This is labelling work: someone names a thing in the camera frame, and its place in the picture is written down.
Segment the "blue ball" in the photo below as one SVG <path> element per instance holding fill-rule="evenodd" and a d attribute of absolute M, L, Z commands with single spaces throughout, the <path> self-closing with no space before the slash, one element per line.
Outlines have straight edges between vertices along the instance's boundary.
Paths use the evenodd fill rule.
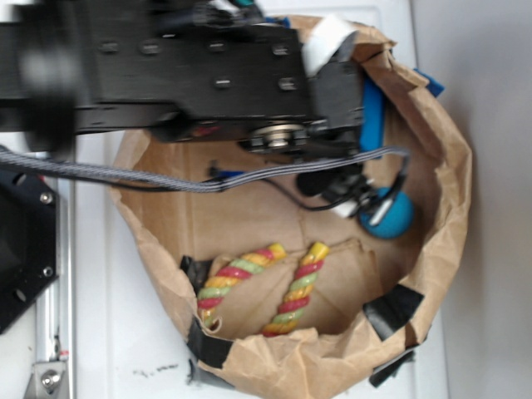
<path fill-rule="evenodd" d="M 381 188 L 377 191 L 380 197 L 388 192 L 388 188 Z M 378 226 L 370 226 L 372 218 L 369 214 L 360 214 L 362 227 L 371 235 L 379 239 L 396 239 L 403 235 L 414 221 L 414 205 L 410 198 L 402 191 L 397 195 L 392 207 Z"/>

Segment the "black tape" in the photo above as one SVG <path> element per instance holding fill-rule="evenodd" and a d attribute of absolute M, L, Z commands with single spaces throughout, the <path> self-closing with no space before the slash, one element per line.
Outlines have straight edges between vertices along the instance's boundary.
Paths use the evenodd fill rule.
<path fill-rule="evenodd" d="M 198 382 L 200 384 L 207 384 L 213 387 L 234 390 L 234 387 L 222 378 L 199 368 L 196 361 L 189 359 L 189 366 L 190 374 L 186 382 L 187 385 L 190 385 L 192 382 Z"/>
<path fill-rule="evenodd" d="M 181 259 L 181 270 L 183 270 L 194 288 L 194 292 L 198 295 L 198 292 L 203 288 L 207 278 L 209 277 L 209 271 L 213 264 L 212 260 L 206 260 L 198 262 L 190 256 L 184 256 Z"/>
<path fill-rule="evenodd" d="M 181 259 L 181 270 L 186 273 L 196 295 L 204 287 L 212 263 L 211 260 L 199 262 L 190 256 L 184 256 Z M 211 367 L 222 368 L 233 342 L 208 336 L 201 329 L 200 321 L 195 318 L 190 326 L 187 345 L 190 351 L 203 363 Z"/>
<path fill-rule="evenodd" d="M 425 296 L 402 285 L 382 297 L 366 303 L 362 308 L 382 341 L 405 327 L 412 319 Z"/>
<path fill-rule="evenodd" d="M 233 341 L 208 336 L 201 329 L 200 321 L 195 318 L 190 326 L 187 345 L 203 363 L 214 368 L 222 368 L 233 346 Z"/>
<path fill-rule="evenodd" d="M 379 367 L 376 369 L 375 373 L 369 377 L 369 382 L 375 388 L 379 388 L 380 385 L 384 383 L 388 378 L 394 377 L 399 368 L 406 362 L 411 362 L 414 360 L 414 351 L 403 353 L 399 358 L 393 360 L 391 363 L 387 363 L 384 367 Z"/>

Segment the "twisted rope toy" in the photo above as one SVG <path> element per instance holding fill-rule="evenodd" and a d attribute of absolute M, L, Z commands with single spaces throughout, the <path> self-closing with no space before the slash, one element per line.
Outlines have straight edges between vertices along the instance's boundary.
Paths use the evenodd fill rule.
<path fill-rule="evenodd" d="M 207 328 L 214 324 L 214 312 L 231 288 L 255 274 L 262 273 L 280 259 L 286 257 L 281 244 L 273 244 L 266 249 L 241 256 L 222 268 L 214 277 L 205 283 L 198 293 L 198 315 Z"/>
<path fill-rule="evenodd" d="M 318 271 L 323 267 L 323 260 L 328 253 L 327 245 L 315 243 L 301 259 L 295 280 L 290 284 L 283 304 L 278 308 L 278 315 L 263 328 L 262 334 L 265 337 L 288 334 L 297 327 L 299 319 L 303 316 L 303 309 L 310 302 L 310 293 L 318 279 Z"/>

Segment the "wire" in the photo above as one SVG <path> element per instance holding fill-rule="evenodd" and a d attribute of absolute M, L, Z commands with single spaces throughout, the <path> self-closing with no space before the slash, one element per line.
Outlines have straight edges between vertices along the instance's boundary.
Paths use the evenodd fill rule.
<path fill-rule="evenodd" d="M 229 177 L 223 180 L 210 180 L 194 182 L 177 179 L 175 177 L 156 173 L 125 170 L 102 165 L 77 164 L 71 162 L 59 162 L 56 160 L 42 160 L 26 155 L 11 152 L 6 147 L 0 146 L 0 167 L 6 170 L 35 175 L 46 175 L 60 179 L 94 181 L 106 185 L 115 185 L 130 190 L 168 192 L 186 191 L 194 193 L 217 193 L 233 189 L 240 185 L 246 185 L 253 181 L 269 179 L 282 175 L 298 173 L 311 173 L 320 170 L 336 169 L 343 166 L 374 160 L 384 155 L 401 155 L 403 166 L 400 174 L 406 175 L 410 152 L 401 147 L 382 147 L 379 150 L 362 152 L 347 158 L 334 160 L 315 160 L 302 162 L 295 165 L 275 166 L 261 170 L 243 173 L 242 175 Z M 148 187 L 129 185 L 124 182 L 140 183 Z"/>
<path fill-rule="evenodd" d="M 285 189 L 282 185 L 277 183 L 276 181 L 273 181 L 271 179 L 263 179 L 261 181 L 263 181 L 264 183 L 268 183 L 269 185 L 273 186 L 275 189 L 277 189 L 281 194 L 286 196 L 289 200 L 291 200 L 297 206 L 299 206 L 299 207 L 301 207 L 301 208 L 303 208 L 303 209 L 305 209 L 305 210 L 307 210 L 309 212 L 321 212 L 323 210 L 330 210 L 330 209 L 336 208 L 337 206 L 339 206 L 341 204 L 345 204 L 346 202 L 348 202 L 352 198 L 352 193 L 349 193 L 347 195 L 344 195 L 339 200 L 332 202 L 331 204 L 327 204 L 327 205 L 324 205 L 324 206 L 308 206 L 308 205 L 304 204 L 304 202 L 299 200 L 299 198 L 296 197 L 295 195 L 293 195 L 290 191 Z"/>

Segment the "blue tape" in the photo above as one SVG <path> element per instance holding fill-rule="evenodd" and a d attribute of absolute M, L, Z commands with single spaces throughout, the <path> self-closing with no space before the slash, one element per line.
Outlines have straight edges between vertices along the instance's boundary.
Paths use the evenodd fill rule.
<path fill-rule="evenodd" d="M 242 175 L 244 172 L 238 170 L 219 170 L 218 177 L 229 178 Z"/>
<path fill-rule="evenodd" d="M 254 5 L 253 0 L 236 0 L 236 3 L 241 7 L 249 7 Z"/>
<path fill-rule="evenodd" d="M 432 76 L 427 75 L 426 73 L 421 72 L 419 69 L 414 68 L 414 71 L 419 73 L 421 76 L 426 77 L 429 80 L 429 84 L 426 87 L 426 89 L 434 96 L 438 97 L 445 89 L 446 87 L 443 86 L 439 81 L 434 79 Z"/>
<path fill-rule="evenodd" d="M 368 76 L 364 77 L 364 124 L 360 135 L 362 151 L 382 147 L 384 141 L 385 97 L 381 89 Z"/>
<path fill-rule="evenodd" d="M 278 25 L 282 27 L 286 27 L 287 29 L 290 29 L 290 27 L 292 26 L 292 24 L 290 23 L 290 18 L 288 17 L 285 17 L 285 18 L 266 17 L 265 19 L 267 23 L 277 23 Z"/>

